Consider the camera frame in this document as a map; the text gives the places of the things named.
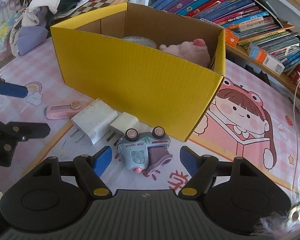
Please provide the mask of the pink utility knife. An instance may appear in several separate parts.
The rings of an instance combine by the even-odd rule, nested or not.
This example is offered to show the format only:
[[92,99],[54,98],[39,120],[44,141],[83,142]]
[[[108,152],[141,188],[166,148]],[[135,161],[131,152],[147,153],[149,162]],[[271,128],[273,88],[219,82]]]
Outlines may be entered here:
[[65,105],[50,105],[45,107],[44,115],[50,120],[71,119],[88,105],[89,103],[84,101],[74,101]]

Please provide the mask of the large white charger plug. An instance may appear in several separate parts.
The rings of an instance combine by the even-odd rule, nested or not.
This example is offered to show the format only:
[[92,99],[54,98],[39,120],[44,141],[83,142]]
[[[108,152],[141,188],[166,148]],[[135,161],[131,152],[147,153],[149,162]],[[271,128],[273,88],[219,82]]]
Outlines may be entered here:
[[76,129],[70,134],[70,137],[80,133],[81,136],[75,140],[75,143],[80,142],[83,138],[88,138],[94,145],[110,131],[110,124],[118,116],[117,111],[101,99],[96,99],[71,118]]

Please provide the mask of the pale blue toy truck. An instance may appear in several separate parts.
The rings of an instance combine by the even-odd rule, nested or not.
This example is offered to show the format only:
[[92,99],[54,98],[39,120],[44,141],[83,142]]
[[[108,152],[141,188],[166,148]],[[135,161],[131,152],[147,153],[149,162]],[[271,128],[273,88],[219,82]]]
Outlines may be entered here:
[[149,176],[173,159],[168,151],[170,144],[170,137],[161,126],[141,133],[129,128],[119,138],[117,151],[126,169]]

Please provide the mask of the small white charger plug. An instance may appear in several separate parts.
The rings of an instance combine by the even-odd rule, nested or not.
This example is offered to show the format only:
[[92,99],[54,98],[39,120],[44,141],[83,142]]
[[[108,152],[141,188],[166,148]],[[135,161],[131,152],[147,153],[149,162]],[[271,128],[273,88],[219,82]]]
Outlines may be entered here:
[[125,135],[126,130],[129,128],[134,128],[138,131],[139,127],[139,120],[136,116],[123,112],[109,125],[111,134],[107,138],[107,142],[113,139],[118,140]]

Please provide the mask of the pink plush pig toy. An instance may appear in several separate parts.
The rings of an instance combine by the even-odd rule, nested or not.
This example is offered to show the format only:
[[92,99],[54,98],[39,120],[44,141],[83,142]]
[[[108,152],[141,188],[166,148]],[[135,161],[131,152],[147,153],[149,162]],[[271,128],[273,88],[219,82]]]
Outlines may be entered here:
[[193,42],[185,41],[181,44],[159,46],[159,50],[185,59],[202,67],[208,67],[211,63],[211,57],[203,39],[197,38]]

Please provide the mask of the white packing tape roll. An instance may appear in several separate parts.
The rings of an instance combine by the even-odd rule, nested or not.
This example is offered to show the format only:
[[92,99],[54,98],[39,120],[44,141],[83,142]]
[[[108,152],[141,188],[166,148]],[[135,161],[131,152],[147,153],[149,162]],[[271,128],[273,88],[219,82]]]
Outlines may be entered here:
[[125,41],[129,41],[129,42],[133,42],[136,44],[140,44],[143,46],[147,46],[149,48],[157,48],[157,45],[154,41],[150,40],[149,38],[145,38],[145,37],[140,37],[140,36],[127,36],[122,38]]

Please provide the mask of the pink checkered tablecloth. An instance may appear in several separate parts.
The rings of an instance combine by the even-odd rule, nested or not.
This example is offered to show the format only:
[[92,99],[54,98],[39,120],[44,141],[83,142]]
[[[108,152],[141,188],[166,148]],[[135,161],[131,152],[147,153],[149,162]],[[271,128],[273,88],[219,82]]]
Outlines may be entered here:
[[[56,156],[61,161],[72,160],[79,154],[94,154],[103,146],[113,146],[105,135],[94,145],[87,138],[80,142],[70,134],[75,130],[70,120],[49,120],[44,115],[48,105],[91,98],[67,86],[62,78],[52,40],[11,61],[0,70],[0,77],[8,82],[25,85],[26,98],[0,95],[0,121],[43,122],[50,126],[44,139],[20,142],[10,167],[0,166],[0,189],[6,192],[43,159]],[[230,96],[217,96],[202,122],[185,143],[198,155],[210,154],[221,160],[236,156],[248,159],[266,173],[286,193],[297,186],[300,175],[300,115],[293,109],[291,99],[237,64],[226,63],[225,84],[239,87],[239,96],[252,95],[260,102],[271,120],[264,122],[241,103],[233,103]],[[169,148],[173,159],[153,174],[135,174],[123,165],[117,149],[112,149],[110,165],[102,180],[117,189],[173,189],[179,191],[190,179],[180,162],[179,151],[184,143],[172,138]]]

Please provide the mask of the pile of clothes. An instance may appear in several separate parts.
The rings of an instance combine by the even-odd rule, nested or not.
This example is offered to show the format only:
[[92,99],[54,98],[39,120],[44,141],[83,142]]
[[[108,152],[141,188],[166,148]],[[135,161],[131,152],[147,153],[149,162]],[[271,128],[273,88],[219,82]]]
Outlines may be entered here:
[[53,21],[68,16],[88,0],[31,0],[9,31],[13,56],[27,54],[48,37]]

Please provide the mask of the yellow cardboard box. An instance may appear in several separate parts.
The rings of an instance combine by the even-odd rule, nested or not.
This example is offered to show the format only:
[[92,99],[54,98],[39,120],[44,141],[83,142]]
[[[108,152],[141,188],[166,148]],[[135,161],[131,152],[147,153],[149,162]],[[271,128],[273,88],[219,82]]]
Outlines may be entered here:
[[[66,85],[148,126],[162,126],[181,141],[199,124],[225,76],[223,28],[145,5],[99,8],[59,22],[50,31]],[[211,63],[202,67],[129,42],[128,36],[158,46],[201,38]]]

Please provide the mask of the white orange medicine box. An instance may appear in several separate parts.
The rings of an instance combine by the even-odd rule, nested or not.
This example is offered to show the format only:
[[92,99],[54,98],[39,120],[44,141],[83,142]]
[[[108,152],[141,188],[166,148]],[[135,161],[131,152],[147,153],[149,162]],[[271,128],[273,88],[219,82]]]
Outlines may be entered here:
[[239,42],[239,35],[230,29],[225,28],[225,42],[231,47],[236,47]]

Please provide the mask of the row of colourful books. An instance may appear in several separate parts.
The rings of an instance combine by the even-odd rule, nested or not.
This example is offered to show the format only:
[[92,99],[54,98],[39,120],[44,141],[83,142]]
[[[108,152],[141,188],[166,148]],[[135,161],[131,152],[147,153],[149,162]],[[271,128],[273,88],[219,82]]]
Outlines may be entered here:
[[300,34],[257,0],[156,0],[151,7],[218,24],[249,54],[257,46],[274,57],[284,72],[300,66]]

